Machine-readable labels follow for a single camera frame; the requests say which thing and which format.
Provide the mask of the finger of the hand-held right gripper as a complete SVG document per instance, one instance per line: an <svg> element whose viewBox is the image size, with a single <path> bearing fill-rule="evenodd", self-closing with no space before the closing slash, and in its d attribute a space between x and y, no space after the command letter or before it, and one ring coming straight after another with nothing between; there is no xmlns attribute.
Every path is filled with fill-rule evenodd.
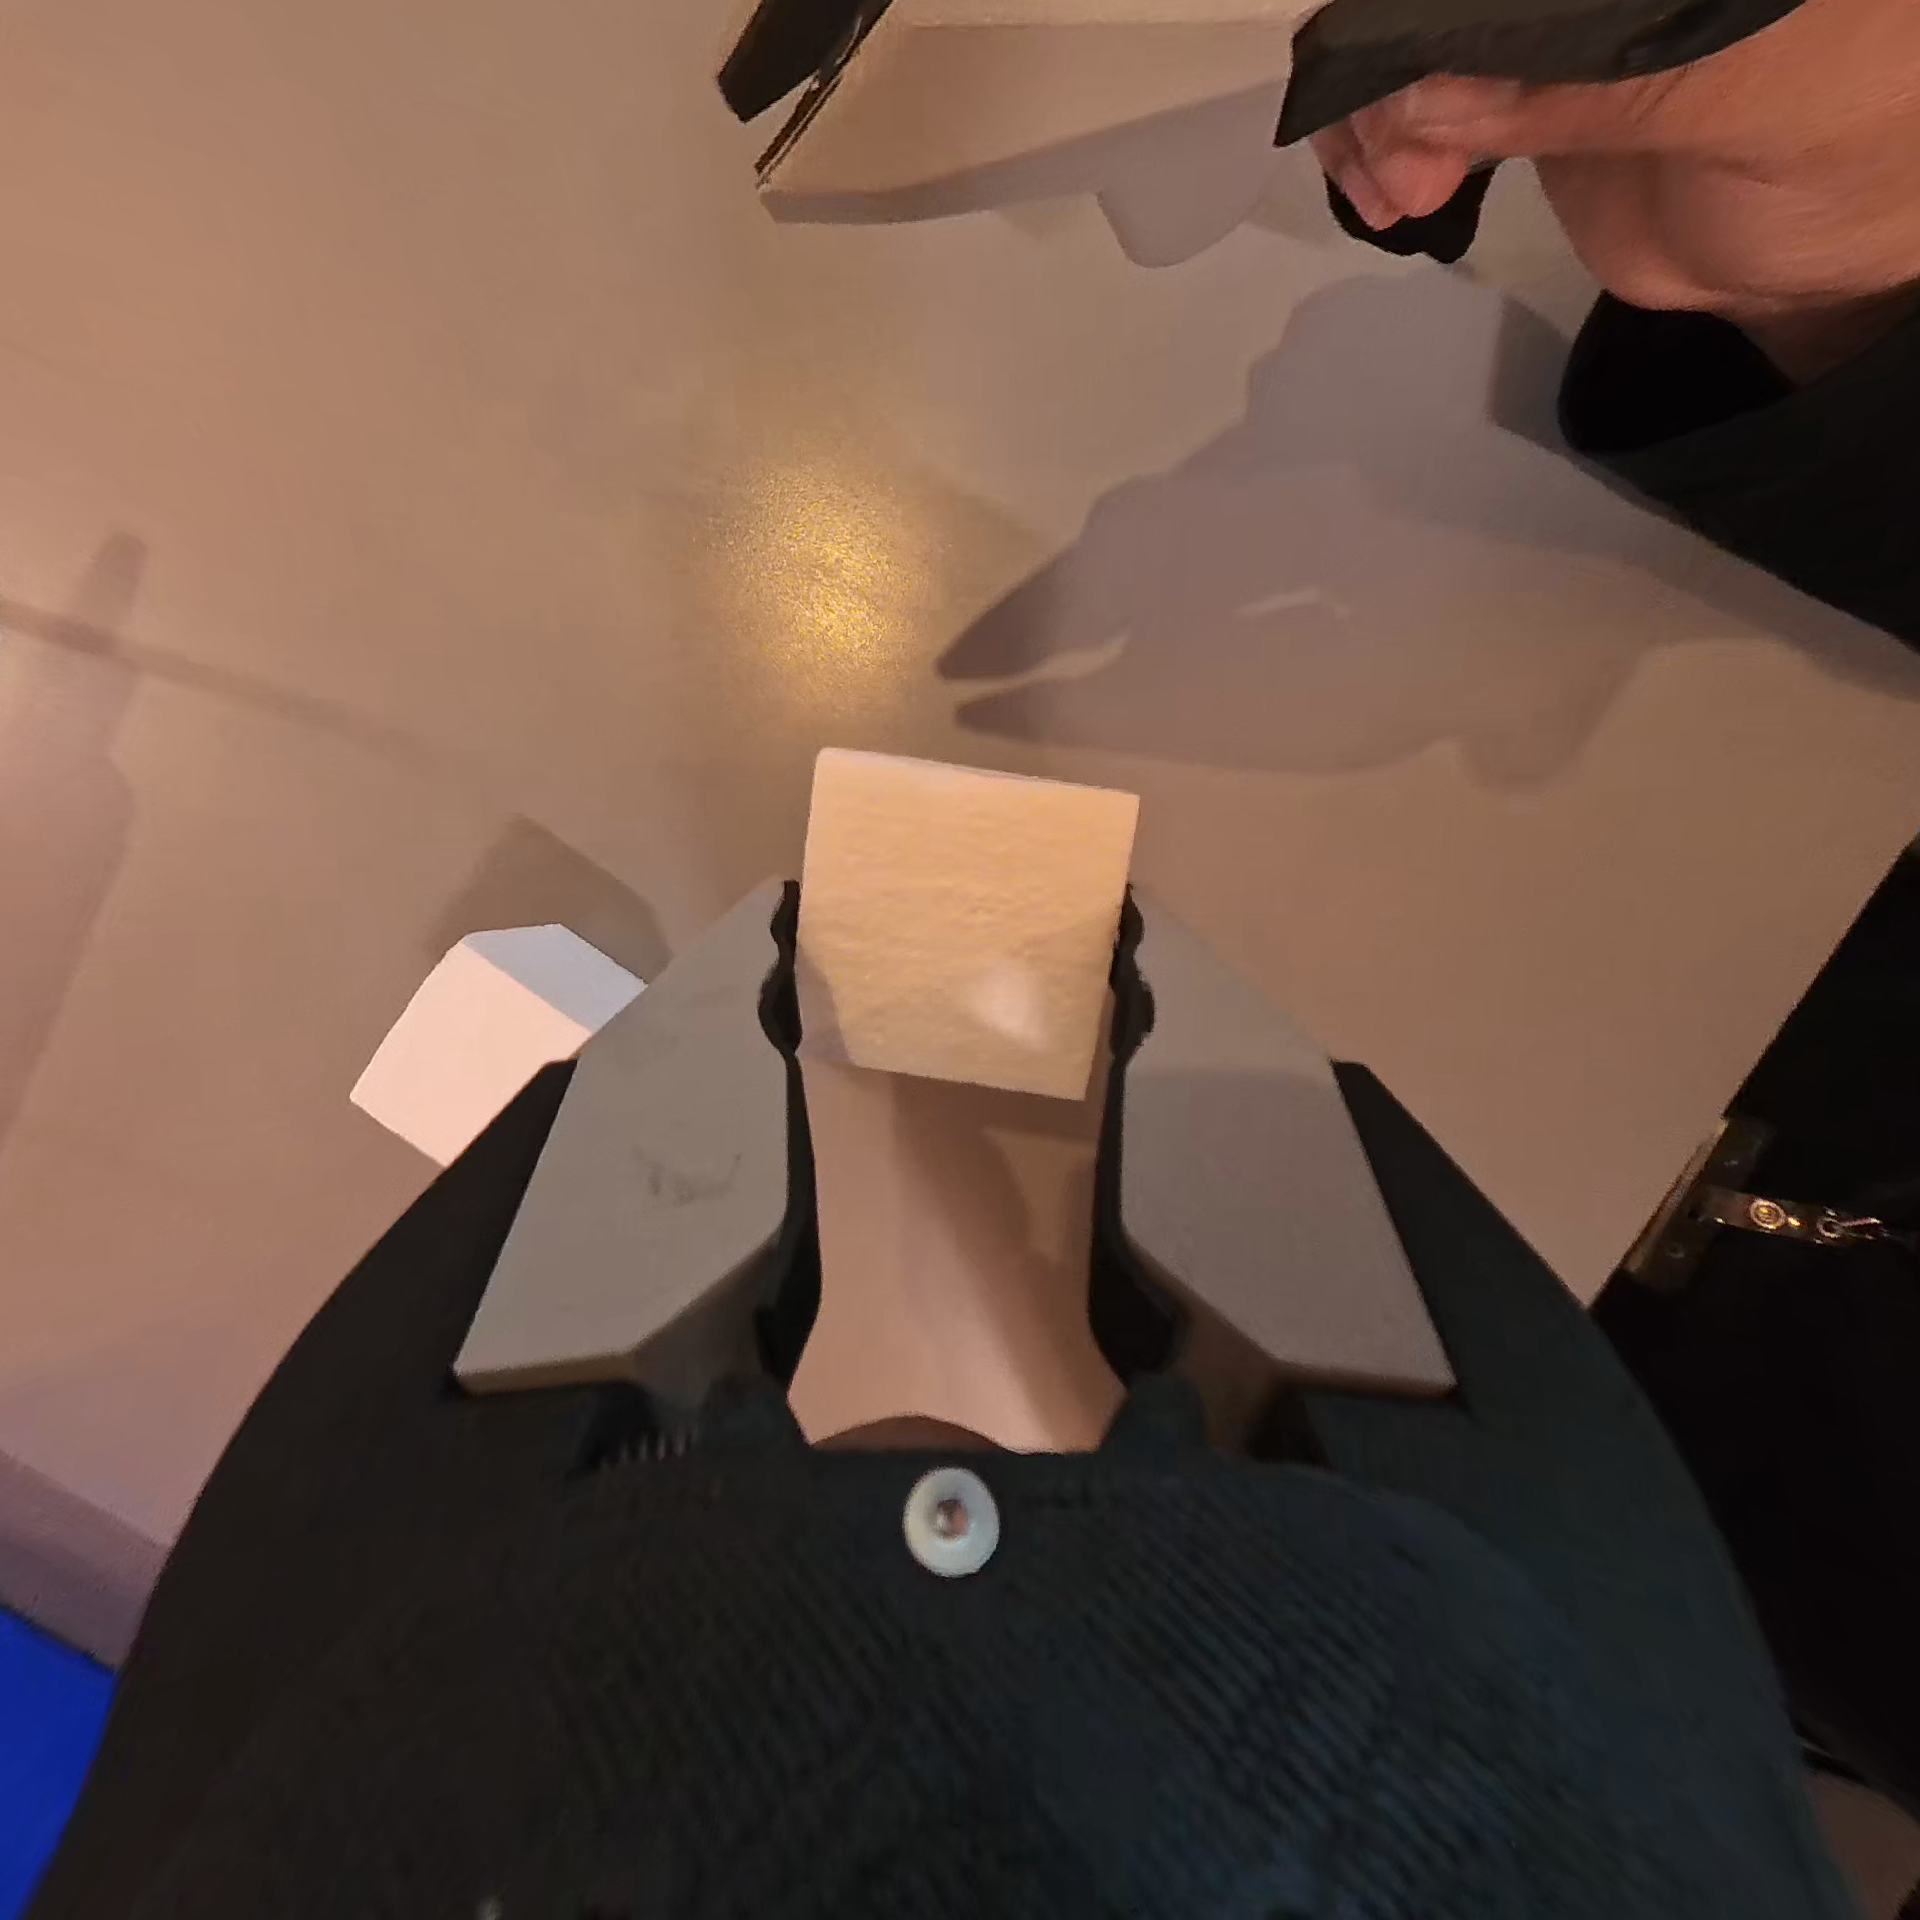
<svg viewBox="0 0 1920 1920"><path fill-rule="evenodd" d="M805 86L837 76L888 8L756 2L717 70L724 106L745 126Z"/></svg>
<svg viewBox="0 0 1920 1920"><path fill-rule="evenodd" d="M1256 210L1306 2L852 4L754 163L783 225L925 225L1089 202L1173 268Z"/></svg>

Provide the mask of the person's right hand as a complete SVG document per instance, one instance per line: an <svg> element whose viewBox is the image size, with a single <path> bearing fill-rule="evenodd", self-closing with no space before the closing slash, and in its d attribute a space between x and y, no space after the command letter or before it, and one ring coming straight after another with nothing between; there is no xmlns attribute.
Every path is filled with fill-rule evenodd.
<svg viewBox="0 0 1920 1920"><path fill-rule="evenodd" d="M1613 86L1434 78L1311 137L1373 228L1532 166L1572 255L1653 310L1770 320L1917 274L1917 4L1809 2Z"/></svg>

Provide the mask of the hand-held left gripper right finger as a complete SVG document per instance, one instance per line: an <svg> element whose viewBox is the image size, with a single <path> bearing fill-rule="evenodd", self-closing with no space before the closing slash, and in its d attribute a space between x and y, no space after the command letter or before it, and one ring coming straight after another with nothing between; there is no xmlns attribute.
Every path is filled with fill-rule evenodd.
<svg viewBox="0 0 1920 1920"><path fill-rule="evenodd" d="M1125 1385L1186 1385L1217 1449L1256 1449L1303 1392L1455 1385L1329 1056L1138 889L1110 966L1087 1321Z"/></svg>

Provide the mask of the large blue plastic bin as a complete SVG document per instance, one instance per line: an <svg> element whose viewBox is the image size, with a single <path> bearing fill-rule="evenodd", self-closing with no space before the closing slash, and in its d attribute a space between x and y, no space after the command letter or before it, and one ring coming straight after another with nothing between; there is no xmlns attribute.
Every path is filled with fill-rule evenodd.
<svg viewBox="0 0 1920 1920"><path fill-rule="evenodd" d="M53 1862L102 1739L113 1671L1 1609L1 1916Z"/></svg>

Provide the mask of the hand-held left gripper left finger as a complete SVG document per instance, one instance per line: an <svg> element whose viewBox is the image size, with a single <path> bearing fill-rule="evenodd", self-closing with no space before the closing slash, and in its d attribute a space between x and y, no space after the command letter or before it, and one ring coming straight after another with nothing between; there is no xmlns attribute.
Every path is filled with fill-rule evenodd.
<svg viewBox="0 0 1920 1920"><path fill-rule="evenodd" d="M472 1395L791 1390L823 1304L797 998L769 880L580 1050L455 1361Z"/></svg>

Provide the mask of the white hard foam cube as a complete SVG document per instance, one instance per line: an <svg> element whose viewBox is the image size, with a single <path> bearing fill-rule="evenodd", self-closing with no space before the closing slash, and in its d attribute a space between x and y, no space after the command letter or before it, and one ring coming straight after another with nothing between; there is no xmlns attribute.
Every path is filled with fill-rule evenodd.
<svg viewBox="0 0 1920 1920"><path fill-rule="evenodd" d="M1109 786L823 751L796 947L805 1055L1079 1099L1138 811Z"/></svg>
<svg viewBox="0 0 1920 1920"><path fill-rule="evenodd" d="M350 1103L446 1169L542 1068L570 1060L641 991L562 924L476 930L425 976Z"/></svg>

